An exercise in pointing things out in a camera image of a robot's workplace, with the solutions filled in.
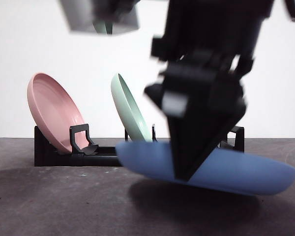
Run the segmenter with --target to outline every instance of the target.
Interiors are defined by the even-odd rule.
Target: dark gray surface
[[[248,139],[246,151],[295,166],[295,139]],[[246,197],[125,168],[33,167],[33,140],[0,139],[0,236],[42,235],[293,236],[295,183]]]

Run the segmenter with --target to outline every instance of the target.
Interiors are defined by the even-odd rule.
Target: robotic end effector
[[[138,0],[60,2],[72,30],[113,34],[138,28]],[[252,68],[273,0],[169,2],[164,36],[153,39],[151,51],[168,68],[163,83],[145,93],[167,116],[175,177],[189,180],[245,114],[239,81]],[[295,21],[295,0],[285,2]]]

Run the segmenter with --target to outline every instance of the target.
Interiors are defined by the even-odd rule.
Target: black plastic bracket
[[[80,149],[75,142],[75,134],[86,133],[89,146]],[[34,165],[35,166],[122,166],[115,147],[100,147],[89,137],[89,125],[70,127],[72,153],[59,154],[57,149],[45,138],[39,128],[34,129]]]
[[[227,136],[221,141],[220,148],[232,149],[236,151],[245,152],[245,129],[244,127],[235,126],[231,133],[235,133],[235,144],[231,145],[228,142]]]
[[[129,135],[126,129],[124,130],[124,140],[125,141],[129,140]],[[152,141],[157,142],[156,134],[155,134],[155,124],[152,125]]]

